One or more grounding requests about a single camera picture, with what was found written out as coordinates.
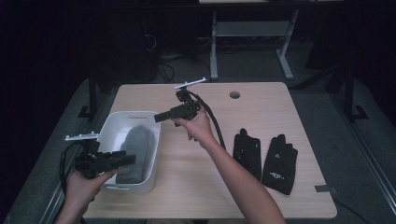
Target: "electronic equipment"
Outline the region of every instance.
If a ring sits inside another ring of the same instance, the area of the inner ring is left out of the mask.
[[[191,98],[191,93],[187,91],[187,87],[194,85],[196,83],[204,82],[206,78],[202,78],[198,81],[186,82],[180,86],[175,86],[175,90],[180,89],[176,92],[177,99],[183,103],[183,105],[178,105],[171,108],[169,111],[160,113],[154,116],[155,122],[161,122],[167,119],[193,119],[198,114],[201,109],[200,103]]]
[[[75,168],[88,179],[94,179],[97,174],[118,169],[120,166],[135,163],[136,155],[126,155],[126,151],[96,152],[88,154],[81,152],[75,158]]]

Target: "gray cloth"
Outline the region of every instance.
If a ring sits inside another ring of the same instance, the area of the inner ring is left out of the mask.
[[[145,126],[133,127],[125,137],[120,150],[126,155],[136,155],[135,164],[121,166],[116,175],[116,184],[139,184],[154,152],[154,133]]]

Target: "human arm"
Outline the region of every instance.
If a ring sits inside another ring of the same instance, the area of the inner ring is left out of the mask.
[[[266,188],[236,162],[215,139],[209,117],[203,108],[192,120],[172,119],[172,121],[185,127],[189,140],[195,139],[207,151],[249,223],[286,223]]]
[[[117,170],[105,172],[94,179],[87,179],[80,171],[74,171],[69,177],[64,208],[56,224],[78,223],[87,211],[88,204],[99,193],[100,187],[116,172]]]

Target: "power cord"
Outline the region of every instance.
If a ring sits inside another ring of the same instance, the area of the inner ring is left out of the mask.
[[[73,170],[73,167],[69,168],[67,172],[65,171],[65,164],[66,164],[66,157],[67,157],[67,152],[70,150],[70,148],[75,147],[75,146],[81,146],[83,149],[82,150],[88,150],[88,144],[86,142],[82,141],[76,141],[72,142],[69,146],[67,146],[64,151],[61,154],[61,160],[60,160],[60,165],[59,165],[59,178],[61,180],[61,187],[62,187],[62,192],[64,193],[64,196],[66,196],[66,189],[67,189],[67,177],[69,176],[70,172]],[[59,216],[59,213],[64,207],[64,202],[59,208],[57,216]],[[80,220],[81,224],[86,224],[84,218],[82,217]]]
[[[168,76],[168,74],[166,73],[165,67],[167,67],[169,70],[171,70],[172,74],[170,76]],[[172,66],[165,64],[165,63],[159,63],[158,73],[163,77],[165,83],[175,82],[174,81],[175,70],[173,69]]]
[[[207,105],[204,100],[197,94],[193,93],[192,91],[186,91],[188,94],[192,95],[193,97],[195,97],[195,99],[198,100],[198,102],[204,107],[204,109],[206,110],[207,114],[209,115],[209,117],[212,119],[213,124],[215,125],[216,128],[216,132],[218,133],[218,137],[219,137],[219,141],[221,146],[225,148],[225,144],[224,144],[224,140],[221,134],[221,130],[218,124],[218,121],[216,120],[215,116],[213,115],[212,110],[210,109],[209,105]]]

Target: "forearm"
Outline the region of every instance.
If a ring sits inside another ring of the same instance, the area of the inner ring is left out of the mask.
[[[219,143],[212,142],[205,149],[249,223],[285,223],[279,207],[266,188]]]
[[[81,209],[66,203],[58,217],[58,220],[56,221],[56,224],[76,224],[79,223],[81,217]]]

